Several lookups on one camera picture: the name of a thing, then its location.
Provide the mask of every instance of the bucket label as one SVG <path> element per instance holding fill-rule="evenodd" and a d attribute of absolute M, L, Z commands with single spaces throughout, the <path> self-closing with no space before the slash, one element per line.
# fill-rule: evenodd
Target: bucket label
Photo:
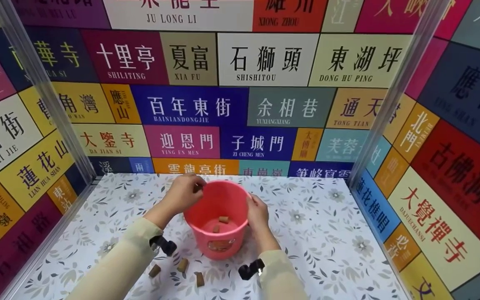
<path fill-rule="evenodd" d="M 221 241 L 209 241 L 208 248 L 216 252 L 225 252 L 233 246 L 236 239 L 221 240 Z"/>

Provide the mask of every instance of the black clip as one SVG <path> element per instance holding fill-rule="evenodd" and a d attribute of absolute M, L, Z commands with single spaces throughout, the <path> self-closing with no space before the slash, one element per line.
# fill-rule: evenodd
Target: black clip
<path fill-rule="evenodd" d="M 251 264 L 248 265 L 243 265 L 238 269 L 238 273 L 240 274 L 240 277 L 243 280 L 249 280 L 253 275 L 259 274 L 259 276 L 262 274 L 263 269 L 264 269 L 264 262 L 260 258 L 258 260 L 255 260 Z"/>
<path fill-rule="evenodd" d="M 194 194 L 195 194 L 195 193 L 199 192 L 199 191 L 202 190 L 202 189 L 203 189 L 203 186 L 202 186 L 201 184 L 197 184 L 197 183 L 196 183 L 196 184 L 194 185 L 194 190 L 193 190 L 193 192 L 194 192 Z"/>
<path fill-rule="evenodd" d="M 150 239 L 149 247 L 152 247 L 153 244 L 158 245 L 167 256 L 172 256 L 175 250 L 177 250 L 177 245 L 173 241 L 166 241 L 162 235 L 157 235 Z"/>

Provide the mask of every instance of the person's left hand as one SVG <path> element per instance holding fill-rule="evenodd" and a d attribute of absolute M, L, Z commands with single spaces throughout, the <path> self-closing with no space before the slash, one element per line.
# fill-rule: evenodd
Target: person's left hand
<path fill-rule="evenodd" d="M 195 173 L 177 176 L 164 198 L 152 207 L 144 217 L 159 228 L 164 229 L 175 215 L 184 212 L 203 197 L 201 188 L 194 192 L 196 184 L 205 186 L 206 181 Z"/>

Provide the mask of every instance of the hand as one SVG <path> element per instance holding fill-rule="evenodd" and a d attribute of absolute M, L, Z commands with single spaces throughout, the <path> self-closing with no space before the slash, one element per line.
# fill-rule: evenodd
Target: hand
<path fill-rule="evenodd" d="M 184 212 L 203 197 L 203 190 L 194 193 L 196 184 L 205 186 L 206 182 L 195 173 L 177 176 L 162 200 L 152 207 L 145 218 L 159 228 L 164 229 L 177 214 Z"/>
<path fill-rule="evenodd" d="M 255 194 L 247 197 L 246 201 L 248 202 L 247 220 L 257 242 L 259 254 L 264 251 L 280 250 L 279 242 L 275 239 L 268 224 L 268 205 Z"/>

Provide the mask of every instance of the blue sign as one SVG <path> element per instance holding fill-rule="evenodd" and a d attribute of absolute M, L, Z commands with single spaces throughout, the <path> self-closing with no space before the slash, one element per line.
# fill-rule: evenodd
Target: blue sign
<path fill-rule="evenodd" d="M 132 85 L 144 125 L 245 126 L 247 87 Z"/>
<path fill-rule="evenodd" d="M 84 188 L 86 188 L 86 182 L 82 178 L 83 176 L 80 174 L 77 165 L 73 164 L 68 171 L 66 171 L 65 175 L 68 182 L 72 185 L 75 194 L 77 194 L 77 196 L 80 195 L 84 191 Z"/>
<path fill-rule="evenodd" d="M 357 161 L 368 133 L 362 129 L 325 129 L 316 161 Z"/>
<path fill-rule="evenodd" d="M 292 161 L 288 169 L 289 177 L 348 178 L 352 162 Z"/>
<path fill-rule="evenodd" d="M 480 50 L 450 43 L 418 102 L 480 143 Z"/>
<path fill-rule="evenodd" d="M 99 82 L 78 29 L 25 28 L 51 81 Z M 24 66 L 2 29 L 0 63 L 17 91 L 31 86 Z"/>
<path fill-rule="evenodd" d="M 370 161 L 368 161 L 368 165 L 366 169 L 370 174 L 373 174 L 373 177 L 377 174 L 379 167 L 381 167 L 382 162 L 385 160 L 386 155 L 390 151 L 390 143 L 385 139 L 385 137 L 381 136 L 379 138 L 379 142 L 375 149 L 373 150 L 372 156 L 370 156 Z"/>
<path fill-rule="evenodd" d="M 154 173 L 150 157 L 130 157 L 129 162 L 133 173 Z"/>
<path fill-rule="evenodd" d="M 17 56 L 14 57 L 14 55 L 15 52 L 12 51 L 5 32 L 0 28 L 0 64 L 5 69 L 8 79 L 12 82 L 16 91 L 23 91 L 33 84 L 18 63 Z"/>
<path fill-rule="evenodd" d="M 289 161 L 297 128 L 220 128 L 222 159 Z"/>
<path fill-rule="evenodd" d="M 289 161 L 240 161 L 239 175 L 287 176 Z"/>
<path fill-rule="evenodd" d="M 375 237 L 384 243 L 401 220 L 367 170 L 362 173 L 353 193 Z"/>
<path fill-rule="evenodd" d="M 127 157 L 88 156 L 95 173 L 103 176 L 107 173 L 132 173 L 131 164 Z"/>

